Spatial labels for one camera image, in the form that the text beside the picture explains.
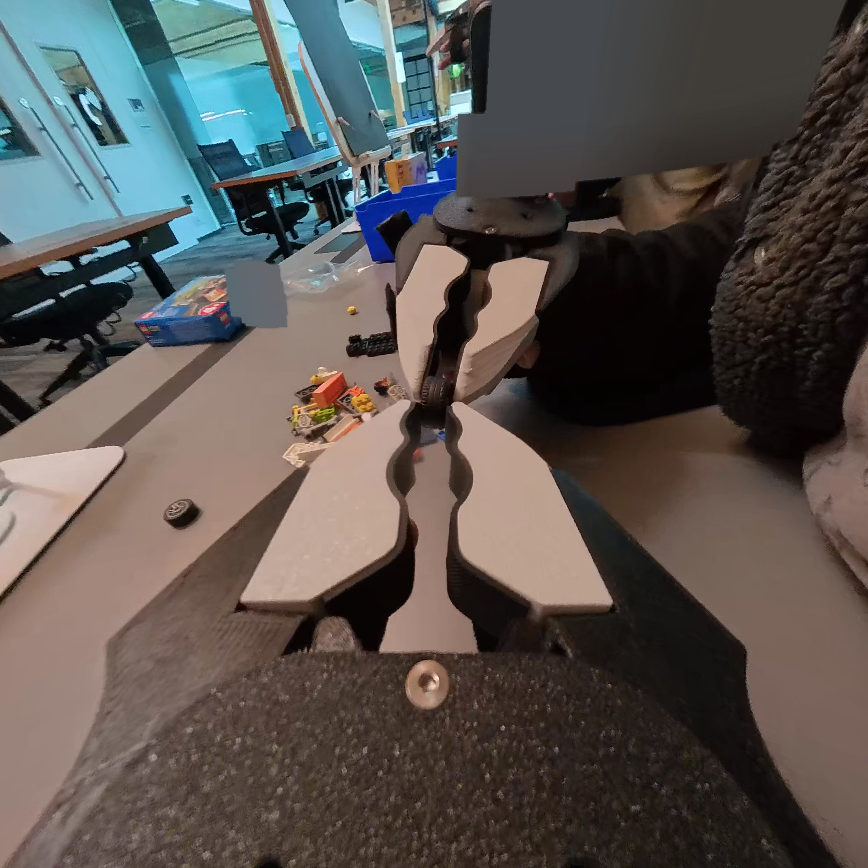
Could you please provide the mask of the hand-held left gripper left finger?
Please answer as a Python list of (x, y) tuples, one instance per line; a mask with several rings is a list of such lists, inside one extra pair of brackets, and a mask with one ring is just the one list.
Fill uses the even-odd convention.
[(314, 460), (241, 593), (244, 608), (314, 613), (397, 557), (415, 483), (417, 408), (397, 401)]

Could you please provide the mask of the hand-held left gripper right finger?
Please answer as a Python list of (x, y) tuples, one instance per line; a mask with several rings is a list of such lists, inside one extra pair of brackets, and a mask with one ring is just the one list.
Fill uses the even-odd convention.
[(613, 597), (535, 450), (471, 406), (447, 413), (450, 552), (530, 614), (607, 613)]

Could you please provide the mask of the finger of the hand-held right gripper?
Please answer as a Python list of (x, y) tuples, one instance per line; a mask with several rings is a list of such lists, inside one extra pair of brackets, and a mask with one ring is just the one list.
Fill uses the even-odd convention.
[(489, 298), (462, 346), (453, 402), (490, 394), (530, 346), (548, 267), (545, 259), (510, 259), (489, 269), (484, 281)]
[(456, 249), (423, 245), (396, 297), (396, 348), (412, 400), (421, 400), (449, 291), (469, 269), (468, 259)]

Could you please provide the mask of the clear plastic bag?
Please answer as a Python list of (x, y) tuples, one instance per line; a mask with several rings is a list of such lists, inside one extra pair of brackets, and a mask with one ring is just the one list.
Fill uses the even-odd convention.
[(318, 296), (356, 286), (362, 277), (371, 274), (373, 267), (371, 262), (355, 260), (341, 263), (322, 261), (281, 271), (281, 279), (288, 297)]

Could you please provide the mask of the pile of lego pieces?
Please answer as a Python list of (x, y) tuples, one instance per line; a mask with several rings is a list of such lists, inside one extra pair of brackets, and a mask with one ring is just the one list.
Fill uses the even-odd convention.
[(292, 442), (283, 460), (303, 469), (349, 433), (376, 417), (385, 402), (409, 399), (396, 377), (387, 375), (371, 389), (352, 384), (338, 371), (320, 367), (310, 383), (295, 393), (287, 422)]

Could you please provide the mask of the blue lego set box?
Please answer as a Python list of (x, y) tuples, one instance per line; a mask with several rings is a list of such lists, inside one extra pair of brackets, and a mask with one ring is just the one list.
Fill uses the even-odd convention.
[(224, 275), (190, 280), (134, 325), (154, 347), (224, 342), (244, 328), (230, 308)]

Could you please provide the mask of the black table cover panel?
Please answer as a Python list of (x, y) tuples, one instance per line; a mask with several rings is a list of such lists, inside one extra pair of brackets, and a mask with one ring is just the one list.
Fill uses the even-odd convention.
[(352, 259), (364, 248), (365, 241), (362, 233), (342, 233), (319, 246), (313, 253), (313, 257), (316, 262), (340, 265)]

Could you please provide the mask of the yellow purple box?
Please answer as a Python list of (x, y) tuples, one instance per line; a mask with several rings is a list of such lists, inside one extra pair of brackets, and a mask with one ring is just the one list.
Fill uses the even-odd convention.
[(394, 156), (384, 162), (385, 178), (391, 193), (428, 182), (428, 159), (418, 151), (407, 156)]

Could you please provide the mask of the wooden desk black legs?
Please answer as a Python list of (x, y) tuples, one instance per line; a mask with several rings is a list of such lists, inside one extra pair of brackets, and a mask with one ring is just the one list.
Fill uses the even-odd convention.
[(72, 276), (76, 284), (85, 278), (99, 284), (95, 282), (96, 278), (113, 274), (126, 266), (137, 265), (144, 271), (159, 297), (168, 298), (175, 288), (156, 262), (155, 255), (177, 244), (171, 222), (191, 214), (192, 208), (184, 205), (81, 223), (27, 241), (12, 242), (3, 235), (1, 316), (2, 281), (36, 266), (48, 274), (68, 273), (73, 270), (66, 260), (69, 255), (81, 255), (81, 266)]
[(277, 182), (282, 181), (284, 192), (294, 182), (305, 193), (320, 190), (325, 197), (327, 219), (332, 227), (336, 227), (347, 217), (345, 206), (341, 203), (337, 185), (335, 184), (335, 180), (344, 169), (342, 163), (343, 158), (340, 151), (336, 147), (333, 147), (316, 151), (313, 155), (300, 159), (284, 160), (266, 168), (253, 168), (254, 171), (252, 173), (229, 181), (217, 180), (211, 168), (208, 168), (212, 175), (212, 189), (222, 193), (225, 197), (226, 194), (221, 190), (223, 187), (256, 182), (265, 182), (268, 187), (271, 187), (277, 186)]

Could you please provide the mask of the black office chair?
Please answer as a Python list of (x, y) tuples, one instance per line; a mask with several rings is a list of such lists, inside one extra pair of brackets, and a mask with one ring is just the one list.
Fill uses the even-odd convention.
[[(313, 155), (316, 148), (303, 127), (294, 127), (282, 132), (283, 140), (287, 146), (291, 159), (300, 159)], [(345, 205), (345, 197), (352, 191), (353, 182), (349, 178), (337, 178), (335, 180), (341, 203)]]
[[(219, 181), (229, 181), (254, 171), (232, 140), (200, 144), (198, 149)], [(277, 248), (266, 257), (267, 263), (275, 264), (288, 259), (303, 249), (304, 244), (299, 242), (296, 226), (308, 215), (310, 206), (306, 202), (285, 201), (282, 181), (271, 187), (265, 182), (256, 182), (223, 187), (221, 190), (232, 206), (243, 235), (273, 236), (276, 239)]]
[(113, 326), (119, 312), (133, 298), (126, 282), (96, 284), (85, 278), (73, 281), (81, 266), (81, 255), (66, 260), (73, 270), (48, 274), (36, 266), (2, 281), (1, 339), (3, 348), (37, 344), (42, 340), (64, 350), (71, 341), (81, 346), (71, 363), (38, 396), (39, 407), (63, 385), (80, 378), (87, 367), (97, 372), (109, 367), (109, 360), (123, 358), (142, 345), (138, 340), (111, 341), (101, 324)]

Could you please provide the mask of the dark board on easel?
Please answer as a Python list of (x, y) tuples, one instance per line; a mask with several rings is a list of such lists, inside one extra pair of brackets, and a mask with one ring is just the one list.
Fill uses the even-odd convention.
[(287, 1), (300, 36), (299, 59), (343, 162), (353, 174), (353, 206), (361, 201), (363, 179), (368, 194), (378, 194), (381, 161), (392, 144), (378, 113), (352, 40), (331, 1)]

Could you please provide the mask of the white stand base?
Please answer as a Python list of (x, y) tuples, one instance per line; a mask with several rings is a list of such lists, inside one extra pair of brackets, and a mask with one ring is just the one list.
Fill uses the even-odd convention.
[(1, 462), (1, 595), (114, 475), (120, 446), (71, 450)]

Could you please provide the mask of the grey printed sweatshirt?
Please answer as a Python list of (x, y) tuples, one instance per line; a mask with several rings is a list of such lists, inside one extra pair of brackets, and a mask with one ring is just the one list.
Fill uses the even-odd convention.
[(808, 504), (819, 529), (852, 574), (867, 585), (867, 352), (843, 402), (843, 428), (811, 449), (803, 464)]

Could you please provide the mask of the white double door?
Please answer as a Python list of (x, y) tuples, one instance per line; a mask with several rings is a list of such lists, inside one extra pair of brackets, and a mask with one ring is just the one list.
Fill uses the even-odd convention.
[(2, 233), (13, 241), (173, 201), (143, 177), (153, 161), (128, 118), (128, 51), (109, 37), (105, 63), (84, 27), (71, 30), (2, 11)]

